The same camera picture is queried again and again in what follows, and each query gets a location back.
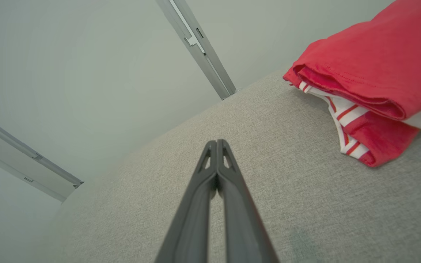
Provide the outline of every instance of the red fabric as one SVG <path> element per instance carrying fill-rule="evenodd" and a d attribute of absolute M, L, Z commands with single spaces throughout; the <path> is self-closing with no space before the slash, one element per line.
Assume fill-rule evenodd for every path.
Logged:
<path fill-rule="evenodd" d="M 336 112 L 336 111 L 337 111 L 337 109 L 335 108 L 334 103 L 332 103 L 331 97 L 326 96 L 326 98 L 329 100 L 329 103 L 331 104 L 331 108 L 332 108 L 332 110 L 333 110 L 334 112 Z"/>
<path fill-rule="evenodd" d="M 397 158 L 419 132 L 405 120 L 421 110 L 421 0 L 396 0 L 370 22 L 308 46 L 284 79 L 301 81 L 370 110 L 344 127 L 376 167 Z"/>

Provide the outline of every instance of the stack of clothes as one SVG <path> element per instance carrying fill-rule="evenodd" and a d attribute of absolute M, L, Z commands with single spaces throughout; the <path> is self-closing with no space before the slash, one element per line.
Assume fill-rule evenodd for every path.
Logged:
<path fill-rule="evenodd" d="M 328 103 L 342 153 L 397 158 L 421 130 L 421 0 L 311 43 L 284 79 Z"/>

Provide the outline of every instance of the white wall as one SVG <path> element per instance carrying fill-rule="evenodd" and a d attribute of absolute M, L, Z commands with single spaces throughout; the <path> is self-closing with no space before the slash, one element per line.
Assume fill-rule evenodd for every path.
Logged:
<path fill-rule="evenodd" d="M 0 263 L 31 262 L 31 246 L 60 204 L 0 168 Z"/>
<path fill-rule="evenodd" d="M 309 43 L 392 0 L 186 0 L 237 88 L 288 68 Z"/>
<path fill-rule="evenodd" d="M 153 0 L 0 0 L 0 126 L 81 180 L 219 101 Z"/>

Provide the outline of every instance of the couch cushion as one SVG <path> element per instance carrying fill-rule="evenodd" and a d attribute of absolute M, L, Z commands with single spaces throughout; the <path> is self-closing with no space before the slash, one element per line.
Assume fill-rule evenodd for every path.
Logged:
<path fill-rule="evenodd" d="M 325 102 L 273 73 L 87 181 L 63 203 L 39 262 L 152 262 L 209 140 L 228 141 L 281 262 L 421 258 L 421 134 L 368 168 L 339 152 Z M 223 202 L 209 258 L 225 261 Z"/>

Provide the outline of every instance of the folded red shirt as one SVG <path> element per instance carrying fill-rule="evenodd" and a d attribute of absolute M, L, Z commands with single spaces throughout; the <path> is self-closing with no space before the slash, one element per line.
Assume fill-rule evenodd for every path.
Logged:
<path fill-rule="evenodd" d="M 421 128 L 421 0 L 396 0 L 372 21 L 312 43 L 284 78 L 359 107 L 341 128 L 367 148 L 363 163 L 398 157 Z"/>

